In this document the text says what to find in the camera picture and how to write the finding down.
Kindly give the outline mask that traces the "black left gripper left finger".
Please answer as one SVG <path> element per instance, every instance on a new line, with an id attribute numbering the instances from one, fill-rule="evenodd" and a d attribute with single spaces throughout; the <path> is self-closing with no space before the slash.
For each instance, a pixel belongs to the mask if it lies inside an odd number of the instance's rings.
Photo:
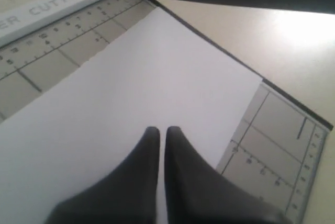
<path id="1" fill-rule="evenodd" d="M 155 223 L 160 132 L 147 127 L 105 178 L 59 203 L 47 223 Z"/>

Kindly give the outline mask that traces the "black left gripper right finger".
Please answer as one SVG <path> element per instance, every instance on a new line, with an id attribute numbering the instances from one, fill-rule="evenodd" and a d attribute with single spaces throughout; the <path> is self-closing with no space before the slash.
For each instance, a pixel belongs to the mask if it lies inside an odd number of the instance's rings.
<path id="1" fill-rule="evenodd" d="M 176 126 L 166 132 L 164 185 L 169 223 L 291 222 L 220 175 Z"/>

